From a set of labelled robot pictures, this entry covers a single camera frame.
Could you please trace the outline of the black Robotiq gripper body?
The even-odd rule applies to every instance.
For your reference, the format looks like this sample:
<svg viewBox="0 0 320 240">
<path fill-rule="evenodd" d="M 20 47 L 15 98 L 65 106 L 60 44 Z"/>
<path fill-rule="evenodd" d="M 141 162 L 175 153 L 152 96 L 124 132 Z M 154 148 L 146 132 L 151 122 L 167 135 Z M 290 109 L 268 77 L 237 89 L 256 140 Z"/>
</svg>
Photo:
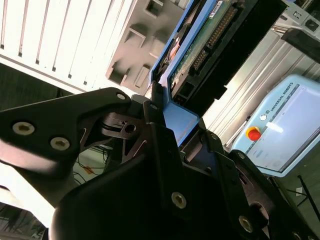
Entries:
<svg viewBox="0 0 320 240">
<path fill-rule="evenodd" d="M 184 165 L 190 217 L 161 206 L 154 165 L 143 157 L 70 191 L 53 215 L 51 240 L 239 240 L 222 192 L 208 173 Z"/>
</svg>

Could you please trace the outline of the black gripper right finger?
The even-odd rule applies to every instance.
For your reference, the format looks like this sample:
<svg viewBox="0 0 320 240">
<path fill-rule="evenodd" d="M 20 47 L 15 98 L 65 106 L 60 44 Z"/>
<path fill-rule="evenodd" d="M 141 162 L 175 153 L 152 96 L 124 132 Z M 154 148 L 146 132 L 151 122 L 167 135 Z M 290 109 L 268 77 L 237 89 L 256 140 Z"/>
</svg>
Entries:
<svg viewBox="0 0 320 240">
<path fill-rule="evenodd" d="M 240 150 L 224 151 L 219 137 L 198 125 L 199 151 L 222 192 L 228 240 L 316 240 L 300 214 Z"/>
</svg>

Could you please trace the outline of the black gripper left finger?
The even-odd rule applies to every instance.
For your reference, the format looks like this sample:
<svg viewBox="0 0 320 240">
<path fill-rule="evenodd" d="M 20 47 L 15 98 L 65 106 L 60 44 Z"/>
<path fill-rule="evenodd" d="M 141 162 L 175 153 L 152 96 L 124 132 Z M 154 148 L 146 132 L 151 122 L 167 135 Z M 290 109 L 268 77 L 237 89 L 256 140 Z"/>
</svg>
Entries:
<svg viewBox="0 0 320 240">
<path fill-rule="evenodd" d="M 121 139 L 121 164 L 106 173 L 143 157 L 155 168 L 161 207 L 172 213 L 187 207 L 174 133 L 147 98 L 138 102 L 109 87 L 2 111 L 0 125 L 1 161 L 51 179 L 68 176 L 81 152 Z"/>
</svg>

